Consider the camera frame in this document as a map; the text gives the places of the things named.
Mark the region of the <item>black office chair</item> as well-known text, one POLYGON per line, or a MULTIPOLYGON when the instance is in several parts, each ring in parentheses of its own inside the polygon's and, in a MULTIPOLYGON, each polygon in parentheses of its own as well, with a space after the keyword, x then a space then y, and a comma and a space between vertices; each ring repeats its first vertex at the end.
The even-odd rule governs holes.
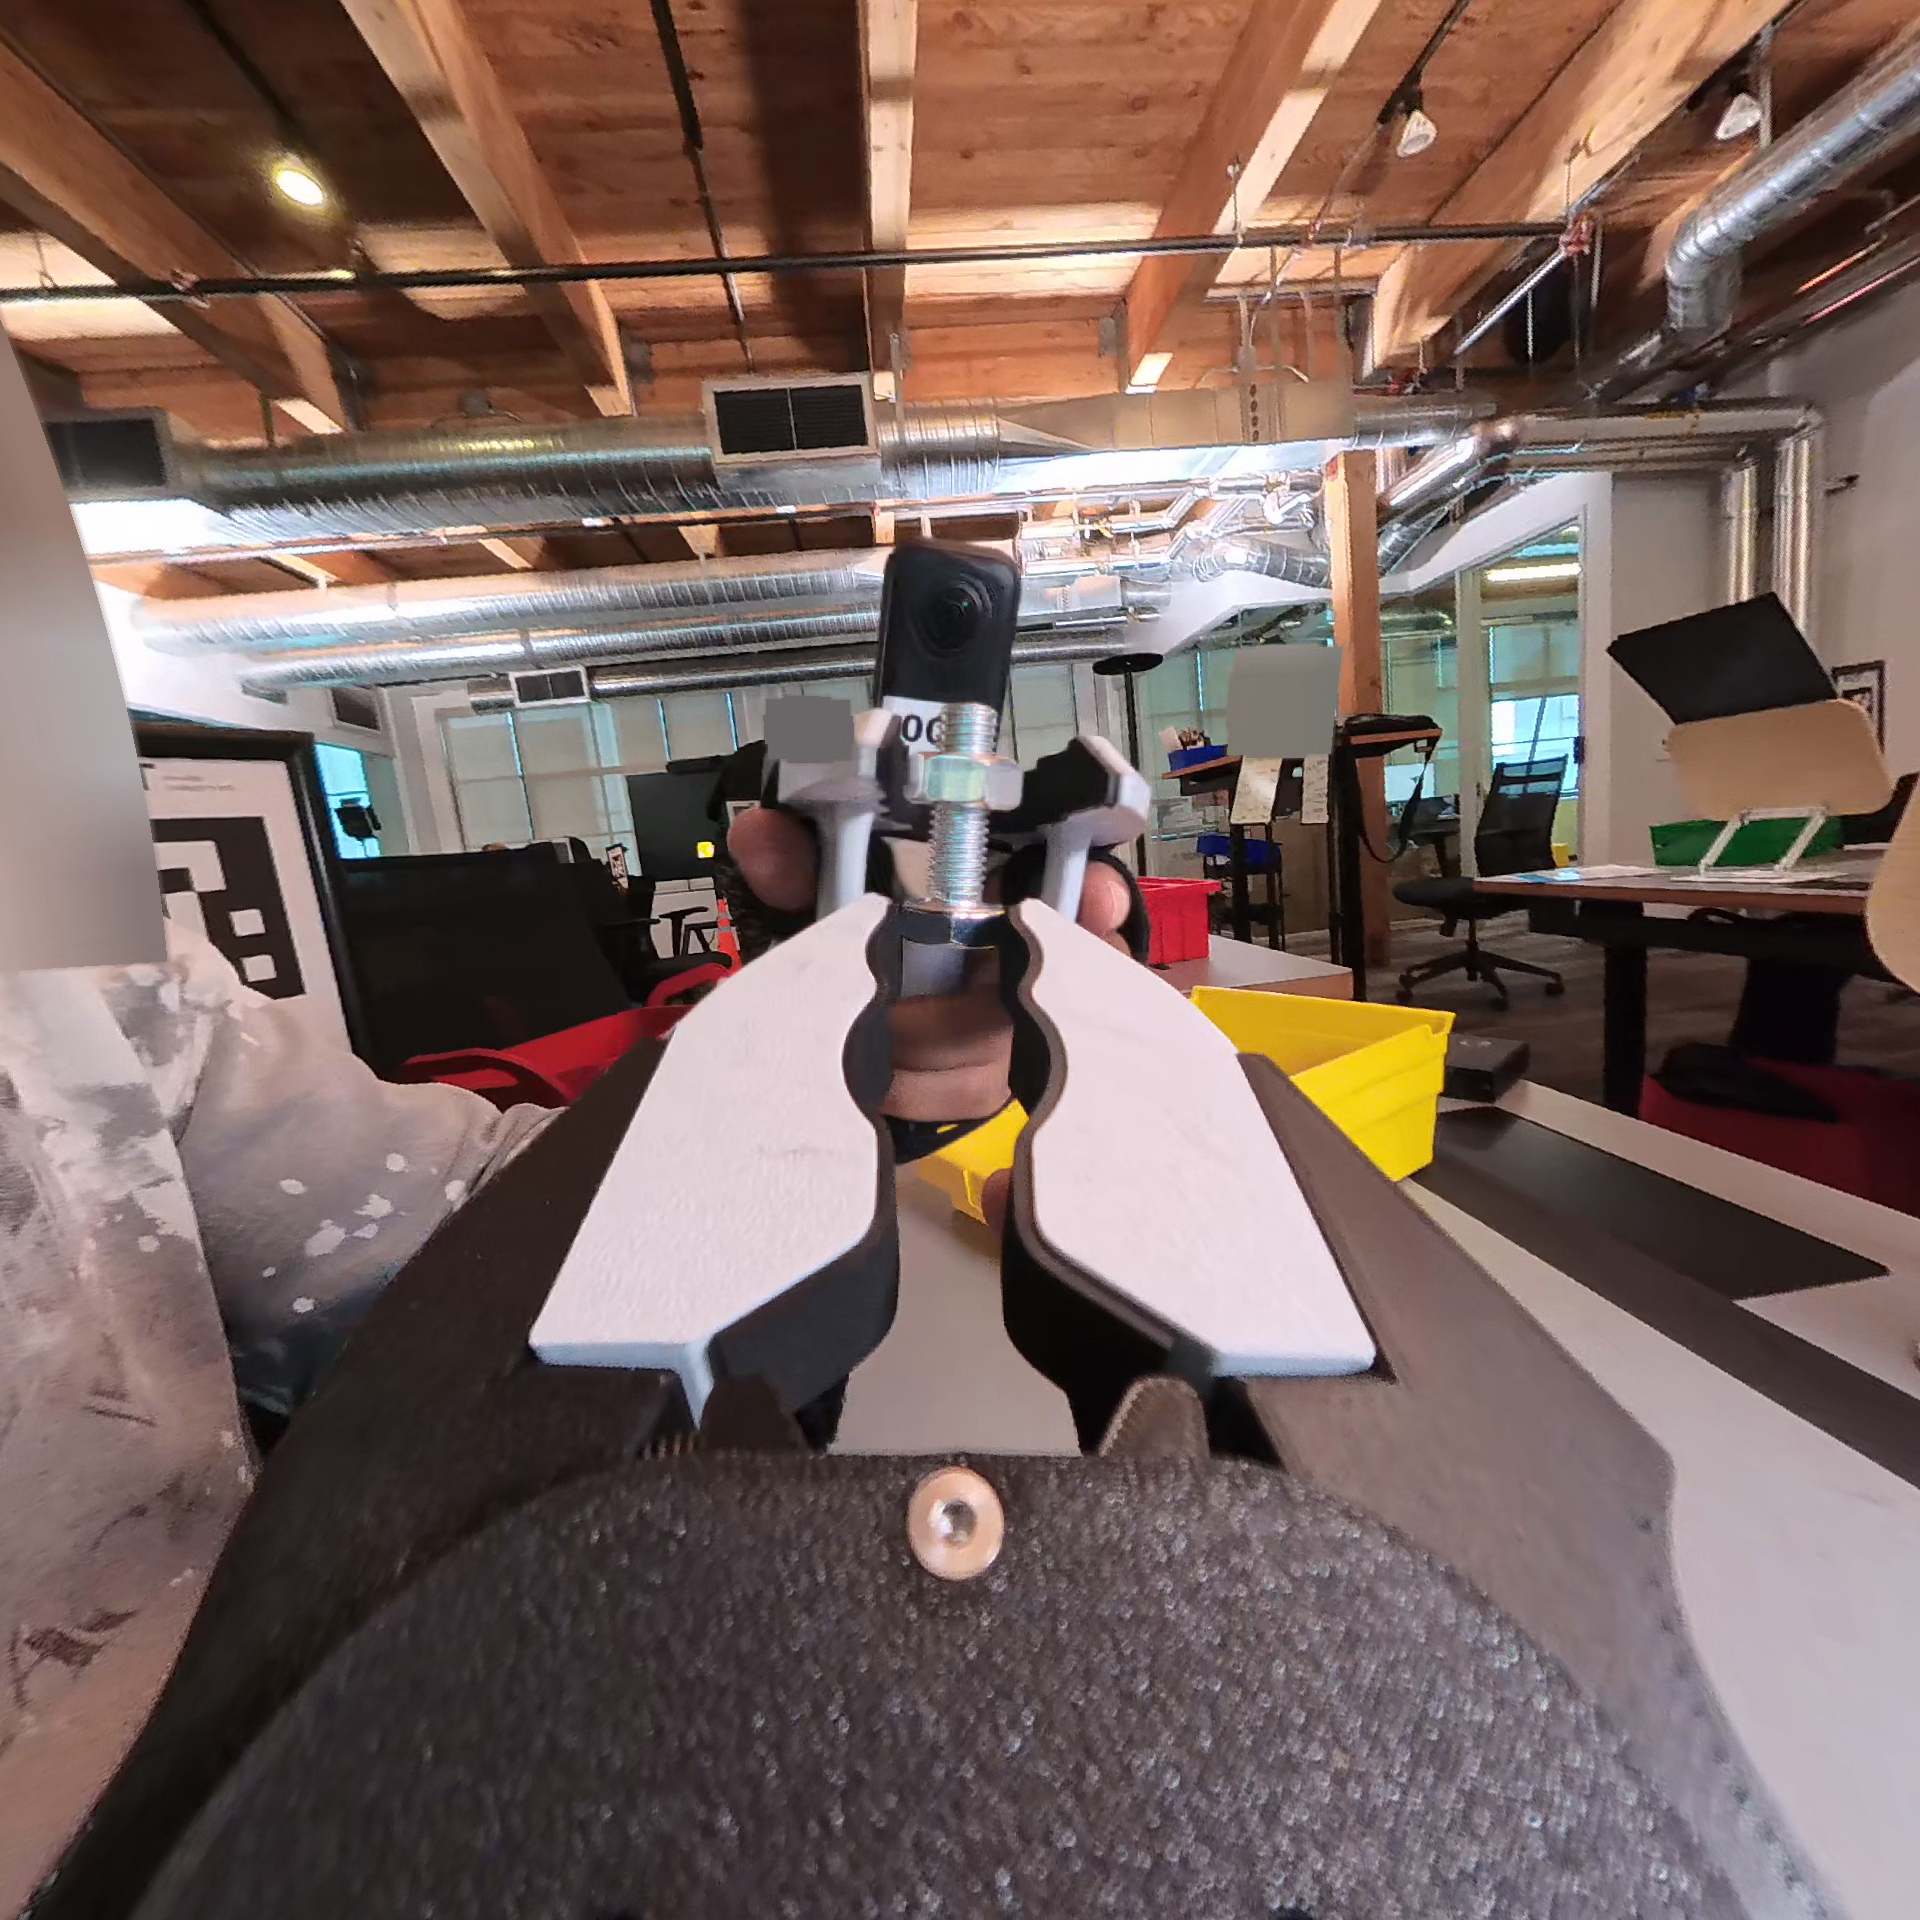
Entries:
POLYGON ((1467 929, 1467 943, 1448 956, 1411 966, 1398 977, 1398 1000, 1411 1004, 1414 993, 1445 974, 1485 984, 1498 1010, 1510 1006, 1507 977, 1528 974, 1543 984, 1548 997, 1567 996, 1567 981, 1537 963, 1503 957, 1480 943, 1480 923, 1514 913, 1510 897, 1485 894, 1480 880, 1523 877, 1555 867, 1555 811, 1567 787, 1570 756, 1527 759, 1501 763, 1483 799, 1474 833, 1474 877, 1410 880, 1394 890, 1400 904, 1420 906, 1441 919, 1444 931, 1467 929))

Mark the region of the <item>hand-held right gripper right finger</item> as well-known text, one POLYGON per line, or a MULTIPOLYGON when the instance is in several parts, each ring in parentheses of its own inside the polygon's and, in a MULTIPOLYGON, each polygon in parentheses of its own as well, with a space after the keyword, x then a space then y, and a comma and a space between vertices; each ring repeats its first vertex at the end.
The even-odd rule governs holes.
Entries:
POLYGON ((1335 1380, 1380 1349, 1260 1096, 1290 1084, 1150 969, 1045 904, 1010 913, 1025 1109, 1004 1324, 1101 1437, 1150 1379, 1213 1416, 1230 1380, 1335 1380))

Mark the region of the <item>red bag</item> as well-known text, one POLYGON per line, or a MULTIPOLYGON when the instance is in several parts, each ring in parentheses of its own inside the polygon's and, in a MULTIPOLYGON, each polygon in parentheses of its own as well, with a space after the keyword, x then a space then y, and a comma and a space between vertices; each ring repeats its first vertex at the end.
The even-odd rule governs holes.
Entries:
POLYGON ((1681 1044, 1644 1077, 1637 1117, 1868 1203, 1918 1214, 1918 1084, 1681 1044))

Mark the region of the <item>wooden desk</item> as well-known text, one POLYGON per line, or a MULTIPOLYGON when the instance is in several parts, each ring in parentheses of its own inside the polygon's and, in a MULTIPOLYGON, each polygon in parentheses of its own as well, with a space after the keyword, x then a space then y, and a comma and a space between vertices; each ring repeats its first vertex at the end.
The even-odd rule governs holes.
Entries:
POLYGON ((1777 874, 1771 870, 1553 870, 1480 880, 1534 931, 1604 950, 1604 1106, 1637 1116, 1647 1070, 1650 951, 1798 963, 1887 977, 1864 934, 1878 850, 1777 874))

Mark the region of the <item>black computer monitor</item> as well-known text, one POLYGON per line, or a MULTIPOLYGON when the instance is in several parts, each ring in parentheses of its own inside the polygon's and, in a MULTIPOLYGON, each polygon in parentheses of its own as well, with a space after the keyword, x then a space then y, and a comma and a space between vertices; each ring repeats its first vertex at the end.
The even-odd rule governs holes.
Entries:
POLYGON ((1837 694, 1775 593, 1620 634, 1605 654, 1675 727, 1837 694))

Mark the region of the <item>framed marker sign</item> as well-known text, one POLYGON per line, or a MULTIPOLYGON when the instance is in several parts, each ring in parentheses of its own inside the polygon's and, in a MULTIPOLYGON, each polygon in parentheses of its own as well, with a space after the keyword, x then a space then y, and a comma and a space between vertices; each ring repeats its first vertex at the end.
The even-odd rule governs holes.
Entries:
POLYGON ((167 914, 243 984, 365 1049, 315 740, 134 719, 167 914))

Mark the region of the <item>red plastic tub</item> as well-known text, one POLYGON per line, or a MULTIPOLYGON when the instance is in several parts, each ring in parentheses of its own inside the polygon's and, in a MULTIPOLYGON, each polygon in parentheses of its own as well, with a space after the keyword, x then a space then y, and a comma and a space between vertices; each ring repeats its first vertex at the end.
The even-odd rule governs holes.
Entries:
POLYGON ((581 1101, 615 1064, 641 1044, 667 1041, 697 997, 720 986, 737 957, 720 956, 655 986, 643 1006, 570 1026, 507 1049, 453 1049, 410 1059, 401 1086, 455 1086, 480 1096, 498 1113, 513 1106, 564 1109, 581 1101))

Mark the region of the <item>person's left forearm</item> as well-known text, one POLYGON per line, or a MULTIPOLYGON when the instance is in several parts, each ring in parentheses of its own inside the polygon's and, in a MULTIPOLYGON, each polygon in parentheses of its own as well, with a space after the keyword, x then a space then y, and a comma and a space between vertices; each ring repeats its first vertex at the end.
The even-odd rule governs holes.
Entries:
POLYGON ((173 1124, 243 1407, 290 1419, 355 1324, 554 1109, 380 1080, 204 937, 167 937, 184 1054, 173 1124))

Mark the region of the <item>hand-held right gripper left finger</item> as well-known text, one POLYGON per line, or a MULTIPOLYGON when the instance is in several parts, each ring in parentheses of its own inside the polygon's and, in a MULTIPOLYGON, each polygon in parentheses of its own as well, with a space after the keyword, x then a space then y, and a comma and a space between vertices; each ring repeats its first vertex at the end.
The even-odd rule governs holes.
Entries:
POLYGON ((854 900, 750 963, 661 1053, 531 1327, 551 1367, 733 1380, 797 1416, 895 1324, 901 1229, 885 1011, 890 900, 854 900))

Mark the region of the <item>silver hex bolt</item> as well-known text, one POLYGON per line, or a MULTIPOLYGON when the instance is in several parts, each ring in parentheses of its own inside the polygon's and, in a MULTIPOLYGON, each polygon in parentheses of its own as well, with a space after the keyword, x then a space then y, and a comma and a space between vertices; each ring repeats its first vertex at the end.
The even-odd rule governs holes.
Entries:
MULTIPOLYGON (((953 710, 938 756, 997 756, 991 730, 963 730, 963 720, 974 719, 994 723, 987 710, 953 710)), ((950 981, 965 969, 971 950, 991 934, 997 909, 987 904, 987 856, 997 811, 915 807, 928 810, 925 894, 901 909, 904 960, 920 969, 925 993, 945 993, 950 981)))

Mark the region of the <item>red plastic bin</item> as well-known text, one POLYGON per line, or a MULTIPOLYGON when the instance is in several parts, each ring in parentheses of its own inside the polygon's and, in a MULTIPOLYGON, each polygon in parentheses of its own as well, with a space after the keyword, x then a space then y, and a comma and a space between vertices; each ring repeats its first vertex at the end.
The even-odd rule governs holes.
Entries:
POLYGON ((1138 877, 1147 913, 1147 963, 1157 971, 1213 957, 1213 906, 1217 880, 1138 877))

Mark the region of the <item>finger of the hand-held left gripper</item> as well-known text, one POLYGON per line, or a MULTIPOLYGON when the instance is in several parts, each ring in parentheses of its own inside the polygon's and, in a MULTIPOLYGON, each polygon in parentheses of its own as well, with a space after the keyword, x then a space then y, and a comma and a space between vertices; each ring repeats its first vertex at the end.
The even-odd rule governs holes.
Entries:
POLYGON ((767 707, 767 756, 777 804, 818 833, 818 913, 841 913, 867 893, 881 810, 878 759, 891 719, 830 699, 781 699, 767 707))
POLYGON ((1024 771, 1017 847, 1043 847, 1043 904, 1077 909, 1093 853, 1138 841, 1150 807, 1150 783, 1110 740, 1070 740, 1024 771))

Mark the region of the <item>yellow plastic bin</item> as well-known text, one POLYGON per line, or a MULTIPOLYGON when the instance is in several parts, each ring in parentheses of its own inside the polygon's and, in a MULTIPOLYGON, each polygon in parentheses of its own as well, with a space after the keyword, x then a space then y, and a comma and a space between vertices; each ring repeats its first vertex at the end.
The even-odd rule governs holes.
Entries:
POLYGON ((1274 1064, 1387 1177, 1431 1164, 1448 1011, 1217 986, 1188 1004, 1274 1064))

